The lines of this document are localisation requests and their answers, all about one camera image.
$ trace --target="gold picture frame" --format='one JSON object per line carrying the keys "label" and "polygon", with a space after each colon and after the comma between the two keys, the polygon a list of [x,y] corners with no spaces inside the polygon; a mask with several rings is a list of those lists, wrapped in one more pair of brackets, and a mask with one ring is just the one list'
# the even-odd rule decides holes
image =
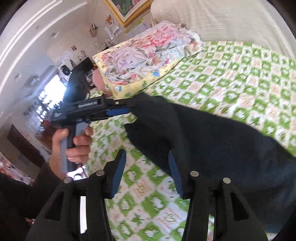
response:
{"label": "gold picture frame", "polygon": [[111,9],[112,13],[116,16],[118,21],[123,27],[127,27],[134,20],[136,20],[143,12],[145,12],[153,0],[104,0],[108,8]]}

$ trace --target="green and white bedspread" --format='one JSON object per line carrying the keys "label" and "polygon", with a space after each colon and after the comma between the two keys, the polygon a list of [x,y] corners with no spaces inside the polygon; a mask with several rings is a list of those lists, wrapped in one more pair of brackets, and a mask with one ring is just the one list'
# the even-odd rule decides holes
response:
{"label": "green and white bedspread", "polygon": [[[148,86],[150,95],[251,125],[296,154],[296,63],[267,48],[242,42],[208,42]],[[100,95],[93,91],[92,97]],[[106,200],[112,233],[118,240],[181,240],[189,206],[171,177],[128,140],[124,124],[132,114],[93,122],[88,172],[102,169],[118,149],[127,163],[118,194]],[[208,239],[213,236],[209,220]]]}

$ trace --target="human hand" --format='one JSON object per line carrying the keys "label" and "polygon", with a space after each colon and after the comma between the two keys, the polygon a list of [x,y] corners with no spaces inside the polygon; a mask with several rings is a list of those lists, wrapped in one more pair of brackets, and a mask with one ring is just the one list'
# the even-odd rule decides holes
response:
{"label": "human hand", "polygon": [[[92,134],[93,129],[89,126],[85,129],[84,135],[73,138],[73,143],[76,147],[66,151],[69,161],[86,164],[90,152],[89,145],[92,143]],[[49,160],[49,167],[60,179],[64,179],[67,176],[61,172],[61,141],[68,135],[68,129],[59,129],[54,133],[52,138],[52,155]]]}

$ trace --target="black cloth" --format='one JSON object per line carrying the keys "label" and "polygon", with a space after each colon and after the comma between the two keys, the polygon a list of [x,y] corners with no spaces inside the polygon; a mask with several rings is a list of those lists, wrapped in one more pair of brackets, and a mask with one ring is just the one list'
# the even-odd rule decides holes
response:
{"label": "black cloth", "polygon": [[140,93],[126,124],[130,141],[171,175],[168,152],[211,180],[231,179],[268,232],[278,232],[296,207],[296,162],[274,139],[238,121]]}
{"label": "black cloth", "polygon": [[60,181],[47,164],[33,186],[0,173],[0,240],[25,240],[30,229],[25,218],[37,217]]}

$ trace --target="picture frame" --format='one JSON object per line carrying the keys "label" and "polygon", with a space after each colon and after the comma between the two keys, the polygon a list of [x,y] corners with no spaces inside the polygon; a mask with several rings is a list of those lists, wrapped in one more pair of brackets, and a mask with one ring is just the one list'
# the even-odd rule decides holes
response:
{"label": "picture frame", "polygon": [[119,23],[127,27],[143,12],[150,8],[153,0],[104,0]]}

